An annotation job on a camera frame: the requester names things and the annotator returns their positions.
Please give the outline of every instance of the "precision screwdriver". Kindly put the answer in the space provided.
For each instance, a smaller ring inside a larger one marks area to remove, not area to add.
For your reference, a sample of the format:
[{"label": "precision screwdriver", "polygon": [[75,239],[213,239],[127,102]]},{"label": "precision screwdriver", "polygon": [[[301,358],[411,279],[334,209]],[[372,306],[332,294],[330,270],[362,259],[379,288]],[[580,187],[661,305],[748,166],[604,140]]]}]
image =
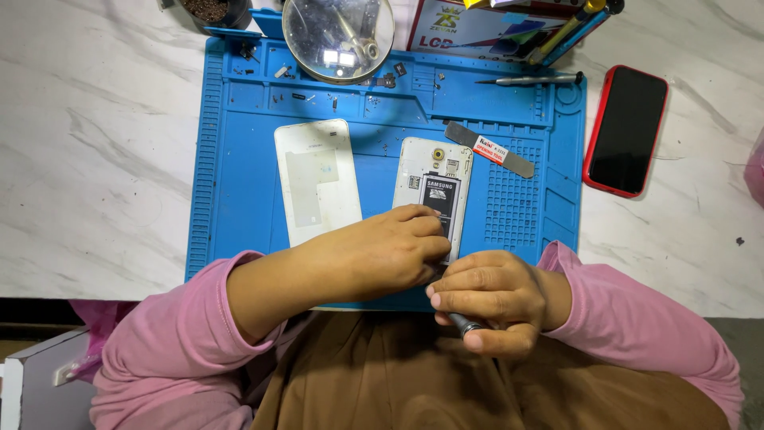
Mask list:
[{"label": "precision screwdriver", "polygon": [[579,84],[584,80],[584,72],[578,72],[575,75],[554,75],[551,77],[500,77],[492,80],[476,80],[475,83],[495,83],[496,85],[528,85],[531,83],[575,83]]}]

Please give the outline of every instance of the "magnifying glass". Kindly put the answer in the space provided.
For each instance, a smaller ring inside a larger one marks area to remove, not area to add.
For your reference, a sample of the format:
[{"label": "magnifying glass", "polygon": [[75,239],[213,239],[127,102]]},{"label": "magnifying glass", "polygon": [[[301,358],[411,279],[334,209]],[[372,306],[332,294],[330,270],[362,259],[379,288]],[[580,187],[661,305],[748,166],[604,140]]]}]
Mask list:
[{"label": "magnifying glass", "polygon": [[286,0],[281,19],[297,64],[321,82],[361,83],[393,48],[395,21],[387,0]]}]

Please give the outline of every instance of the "person's left hand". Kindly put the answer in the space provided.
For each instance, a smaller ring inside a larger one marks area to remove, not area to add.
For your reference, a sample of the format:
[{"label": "person's left hand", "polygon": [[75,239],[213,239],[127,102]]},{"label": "person's left hand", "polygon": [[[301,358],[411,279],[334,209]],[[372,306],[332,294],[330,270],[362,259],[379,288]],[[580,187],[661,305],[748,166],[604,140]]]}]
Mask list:
[{"label": "person's left hand", "polygon": [[469,350],[492,357],[527,356],[541,331],[560,327],[570,314],[570,285],[563,274],[499,250],[453,262],[427,295],[439,324],[453,324],[447,312],[458,312],[498,328],[469,331],[464,338]]}]

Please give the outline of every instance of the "smartphone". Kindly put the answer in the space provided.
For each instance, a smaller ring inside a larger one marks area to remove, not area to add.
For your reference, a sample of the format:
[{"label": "smartphone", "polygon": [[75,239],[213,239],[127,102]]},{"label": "smartphone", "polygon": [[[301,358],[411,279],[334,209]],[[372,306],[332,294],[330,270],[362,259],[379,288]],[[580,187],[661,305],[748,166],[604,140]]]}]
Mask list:
[{"label": "smartphone", "polygon": [[586,185],[617,196],[645,189],[669,85],[626,66],[607,71],[584,159]]},{"label": "smartphone", "polygon": [[451,241],[451,252],[440,262],[444,265],[459,255],[471,172],[472,150],[466,146],[424,138],[403,140],[393,207],[424,204],[440,211],[443,235]]}]

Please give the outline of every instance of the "blue silicone repair mat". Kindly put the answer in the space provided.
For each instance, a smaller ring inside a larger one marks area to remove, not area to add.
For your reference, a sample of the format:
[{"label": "blue silicone repair mat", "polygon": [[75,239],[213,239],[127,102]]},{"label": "blue silicone repair mat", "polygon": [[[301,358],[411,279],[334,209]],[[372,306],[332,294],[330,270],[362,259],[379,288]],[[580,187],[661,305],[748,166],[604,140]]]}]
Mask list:
[{"label": "blue silicone repair mat", "polygon": [[[476,84],[522,73],[521,66],[393,51],[376,76],[395,73],[393,65],[403,63],[406,74],[396,74],[395,88],[332,86],[302,73],[282,40],[228,32],[206,45],[188,279],[214,259],[243,249],[268,254],[289,247],[274,130],[334,118],[350,126],[364,218],[392,207],[403,139],[450,142],[443,134],[443,119],[450,119],[536,164],[533,178],[523,179],[474,156],[459,256],[505,249],[535,264],[555,239],[576,249],[585,81],[580,86]],[[259,63],[240,55],[242,38],[257,47]],[[295,79],[274,77],[284,64],[292,66]],[[330,307],[432,311],[421,288]]]}]

